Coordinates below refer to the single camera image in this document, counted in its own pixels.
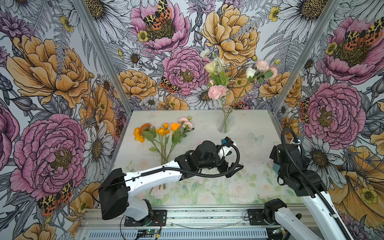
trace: purple flower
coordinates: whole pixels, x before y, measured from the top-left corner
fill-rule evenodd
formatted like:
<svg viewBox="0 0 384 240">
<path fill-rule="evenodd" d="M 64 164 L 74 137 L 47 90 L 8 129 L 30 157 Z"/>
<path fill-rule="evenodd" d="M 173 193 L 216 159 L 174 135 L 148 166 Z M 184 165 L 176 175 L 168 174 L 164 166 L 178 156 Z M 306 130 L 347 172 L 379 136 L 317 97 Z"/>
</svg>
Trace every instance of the purple flower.
<svg viewBox="0 0 384 240">
<path fill-rule="evenodd" d="M 58 193 L 69 181 L 77 187 L 86 171 L 82 167 L 86 142 L 84 128 L 65 114 L 29 125 L 15 144 L 18 168 L 11 175 L 11 189 L 38 200 Z"/>
<path fill-rule="evenodd" d="M 322 83 L 310 97 L 309 123 L 304 124 L 307 137 L 315 135 L 332 149 L 352 143 L 364 128 L 366 114 L 356 88 L 347 83 Z"/>
<path fill-rule="evenodd" d="M 0 31 L 11 38 L 21 38 L 22 35 L 31 37 L 35 32 L 35 30 L 29 26 L 29 23 L 18 19 L 17 16 L 12 17 L 9 12 L 0 12 Z"/>
<path fill-rule="evenodd" d="M 204 69 L 208 58 L 201 59 L 199 53 L 190 47 L 176 49 L 170 57 L 163 61 L 164 77 L 172 85 L 181 88 L 181 95 L 190 95 L 195 90 L 208 82 L 209 73 Z"/>
<path fill-rule="evenodd" d="M 12 153 L 12 142 L 19 135 L 20 127 L 12 113 L 0 106 L 0 171 Z"/>
<path fill-rule="evenodd" d="M 148 51 L 151 54 L 161 54 L 163 52 L 174 51 L 179 46 L 184 46 L 188 42 L 190 22 L 189 18 L 184 18 L 183 13 L 180 13 L 179 6 L 168 0 L 168 7 L 171 9 L 172 16 L 170 20 L 165 20 L 163 26 L 159 30 L 153 30 L 151 26 L 144 23 L 144 18 L 148 15 L 154 15 L 157 11 L 157 3 L 155 7 L 147 6 L 144 8 L 132 8 L 131 20 L 133 25 L 132 32 L 137 34 L 140 42 L 143 43 L 146 54 Z"/>
</svg>

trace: white tabletop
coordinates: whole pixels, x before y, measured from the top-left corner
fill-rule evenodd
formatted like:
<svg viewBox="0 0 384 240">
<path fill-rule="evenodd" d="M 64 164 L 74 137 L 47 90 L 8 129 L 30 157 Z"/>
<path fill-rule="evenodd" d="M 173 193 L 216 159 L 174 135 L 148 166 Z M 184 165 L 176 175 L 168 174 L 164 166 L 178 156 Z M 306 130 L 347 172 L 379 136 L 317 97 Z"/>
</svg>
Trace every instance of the white tabletop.
<svg viewBox="0 0 384 240">
<path fill-rule="evenodd" d="M 138 194 L 140 199 L 148 199 L 152 205 L 232 205 L 262 204 L 270 199 L 280 198 L 286 203 L 301 203 L 300 199 L 288 186 L 277 183 L 277 169 L 269 158 L 272 147 L 280 143 L 279 135 L 267 110 L 235 110 L 231 116 L 233 126 L 227 134 L 217 130 L 217 124 L 223 117 L 221 110 L 169 110 L 169 111 L 134 111 L 127 131 L 122 140 L 113 169 L 122 168 L 123 172 L 141 171 L 160 165 L 157 152 L 149 151 L 149 141 L 135 141 L 134 129 L 145 123 L 156 128 L 165 122 L 177 122 L 180 117 L 192 116 L 195 130 L 187 133 L 170 155 L 169 160 L 194 150 L 205 140 L 220 144 L 226 136 L 237 143 L 240 151 L 240 164 L 244 169 L 231 178 L 208 179 L 191 177 L 175 183 L 167 183 Z M 264 135 L 261 142 L 250 137 Z M 227 157 L 231 165 L 236 154 Z M 204 169 L 203 173 L 215 174 L 216 169 Z"/>
</svg>

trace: painted butterfly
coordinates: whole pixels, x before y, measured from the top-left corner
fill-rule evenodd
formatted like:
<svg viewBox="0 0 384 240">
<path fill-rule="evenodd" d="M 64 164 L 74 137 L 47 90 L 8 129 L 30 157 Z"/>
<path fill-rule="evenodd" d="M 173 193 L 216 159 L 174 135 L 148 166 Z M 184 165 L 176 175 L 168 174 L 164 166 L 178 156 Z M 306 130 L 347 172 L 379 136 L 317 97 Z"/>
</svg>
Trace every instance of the painted butterfly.
<svg viewBox="0 0 384 240">
<path fill-rule="evenodd" d="M 172 16 L 172 9 L 168 7 L 167 0 L 159 0 L 157 11 L 154 15 L 148 15 L 143 18 L 144 23 L 152 27 L 153 30 L 160 30 L 162 25 L 166 23 Z"/>
<path fill-rule="evenodd" d="M 42 215 L 48 217 L 53 214 L 55 209 L 60 208 L 62 204 L 69 203 L 73 196 L 73 182 L 69 181 L 63 189 L 55 195 L 42 197 L 37 201 L 37 206 L 42 209 Z"/>
<path fill-rule="evenodd" d="M 310 105 L 310 98 L 305 98 L 304 100 L 301 101 L 300 103 L 300 121 L 303 123 L 309 123 L 310 118 L 308 116 L 307 110 Z"/>
<path fill-rule="evenodd" d="M 377 42 L 383 35 L 381 30 L 384 28 L 384 17 L 374 22 L 368 29 L 360 32 L 351 30 L 345 33 L 344 40 L 347 42 L 345 48 L 349 51 L 354 50 L 364 44 L 372 45 Z"/>
<path fill-rule="evenodd" d="M 170 93 L 177 93 L 181 90 L 180 87 L 172 85 L 166 77 L 161 78 L 160 87 L 165 88 Z"/>
</svg>

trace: black cable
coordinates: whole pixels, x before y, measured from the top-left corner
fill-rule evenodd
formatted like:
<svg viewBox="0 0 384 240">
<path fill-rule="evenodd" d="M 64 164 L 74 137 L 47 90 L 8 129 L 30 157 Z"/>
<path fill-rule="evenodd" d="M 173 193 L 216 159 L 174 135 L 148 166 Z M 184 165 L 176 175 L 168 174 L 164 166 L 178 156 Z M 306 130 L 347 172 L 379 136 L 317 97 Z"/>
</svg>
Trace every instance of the black cable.
<svg viewBox="0 0 384 240">
<path fill-rule="evenodd" d="M 322 202 L 326 205 L 326 207 L 328 208 L 329 212 L 331 213 L 331 215 L 334 215 L 336 214 L 335 211 L 333 210 L 333 208 L 331 207 L 331 205 L 328 203 L 328 201 L 325 199 L 325 197 L 321 194 L 321 192 L 319 191 L 319 189 L 313 184 L 313 182 L 310 181 L 310 179 L 304 174 L 304 172 L 299 168 L 299 166 L 297 166 L 296 162 L 293 160 L 292 158 L 292 155 L 291 153 L 289 152 L 288 148 L 287 148 L 287 143 L 285 142 L 285 133 L 286 132 L 290 132 L 295 140 L 295 142 L 299 142 L 295 132 L 290 129 L 290 128 L 284 128 L 283 131 L 281 132 L 281 144 L 283 145 L 283 148 L 284 148 L 284 151 L 285 151 L 285 154 L 288 156 L 288 159 L 289 161 L 291 162 L 291 164 L 294 166 L 294 168 L 296 169 L 296 171 L 304 178 L 304 180 L 309 184 L 309 186 L 311 187 L 312 191 L 315 192 L 319 198 L 322 200 Z M 303 157 L 303 145 L 301 144 L 301 142 L 299 143 L 299 146 L 300 146 L 300 156 Z M 353 240 L 349 237 L 349 234 L 347 232 L 347 230 L 344 228 L 343 224 L 341 223 L 340 219 L 339 218 L 335 218 L 335 221 L 337 223 L 337 225 L 339 226 L 340 230 L 342 231 L 344 237 L 346 239 L 349 239 L 349 240 Z"/>
</svg>

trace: pink flower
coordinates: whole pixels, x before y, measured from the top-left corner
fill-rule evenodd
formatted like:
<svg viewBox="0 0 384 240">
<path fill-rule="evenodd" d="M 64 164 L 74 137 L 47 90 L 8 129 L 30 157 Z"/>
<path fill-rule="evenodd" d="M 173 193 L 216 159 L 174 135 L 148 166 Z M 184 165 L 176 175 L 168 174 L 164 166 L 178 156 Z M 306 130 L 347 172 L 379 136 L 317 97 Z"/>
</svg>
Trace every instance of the pink flower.
<svg viewBox="0 0 384 240">
<path fill-rule="evenodd" d="M 268 72 L 269 70 L 269 64 L 266 62 L 266 61 L 258 61 L 256 63 L 256 68 L 260 71 L 260 72 Z"/>
<path fill-rule="evenodd" d="M 332 149 L 351 144 L 366 119 L 357 89 L 347 83 L 322 83 L 310 97 L 307 113 L 310 121 L 304 124 L 304 132 L 328 142 Z"/>
<path fill-rule="evenodd" d="M 208 90 L 208 96 L 212 99 L 218 99 L 219 97 L 227 94 L 227 88 L 223 85 L 212 86 Z"/>
<path fill-rule="evenodd" d="M 38 200 L 60 192 L 69 181 L 77 187 L 85 175 L 81 165 L 86 142 L 84 128 L 65 114 L 29 125 L 15 144 L 18 168 L 11 175 L 11 189 Z"/>
<path fill-rule="evenodd" d="M 172 37 L 167 35 L 161 38 L 149 39 L 143 42 L 146 48 L 144 51 L 142 51 L 143 53 L 145 51 L 149 51 L 150 53 L 157 55 L 161 54 L 162 52 L 174 51 L 179 46 L 184 46 L 188 42 L 190 29 L 189 18 L 184 18 L 183 13 L 180 13 L 180 9 L 177 4 L 173 6 L 169 0 L 167 2 L 168 7 L 171 8 L 172 11 L 171 22 L 168 23 L 169 25 L 167 27 L 174 27 L 174 33 L 172 34 Z M 140 8 L 132 8 L 131 25 L 133 25 L 133 27 L 131 29 L 134 34 L 138 34 L 140 31 L 146 32 L 147 25 L 144 23 L 143 19 L 146 16 L 154 15 L 157 11 L 157 8 L 157 1 L 154 7 L 148 5 L 146 8 L 144 8 L 142 5 L 140 5 Z"/>
<path fill-rule="evenodd" d="M 372 45 L 363 43 L 353 50 L 345 48 L 345 34 L 347 31 L 368 29 L 373 22 L 359 22 L 347 17 L 328 38 L 328 48 L 322 61 L 324 73 L 339 81 L 348 81 L 354 85 L 364 83 L 384 68 L 384 38 L 380 38 Z"/>
<path fill-rule="evenodd" d="M 12 113 L 0 106 L 0 170 L 8 163 L 12 142 L 19 135 L 20 127 Z"/>
<path fill-rule="evenodd" d="M 200 54 L 193 48 L 178 48 L 162 61 L 164 77 L 168 78 L 172 85 L 181 88 L 179 94 L 190 95 L 191 90 L 208 82 L 209 73 L 204 66 L 209 62 L 208 58 L 201 59 Z"/>
</svg>

